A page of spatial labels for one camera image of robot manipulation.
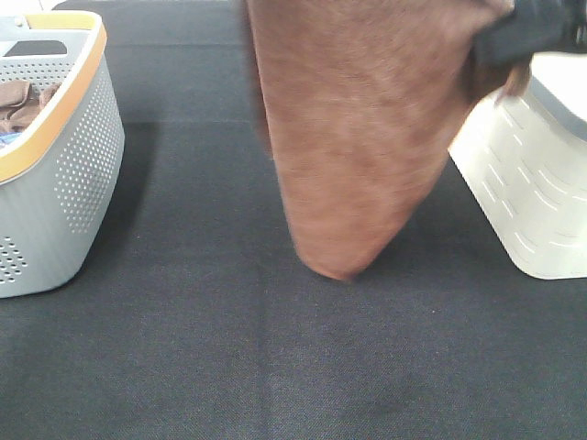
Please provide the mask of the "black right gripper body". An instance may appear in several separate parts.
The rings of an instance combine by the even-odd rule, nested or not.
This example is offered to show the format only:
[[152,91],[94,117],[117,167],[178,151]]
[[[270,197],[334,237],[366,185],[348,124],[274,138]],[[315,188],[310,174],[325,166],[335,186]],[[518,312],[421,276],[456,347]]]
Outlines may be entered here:
[[586,52],[585,0],[514,2],[508,15],[482,30],[472,51],[480,65],[505,65],[542,52]]

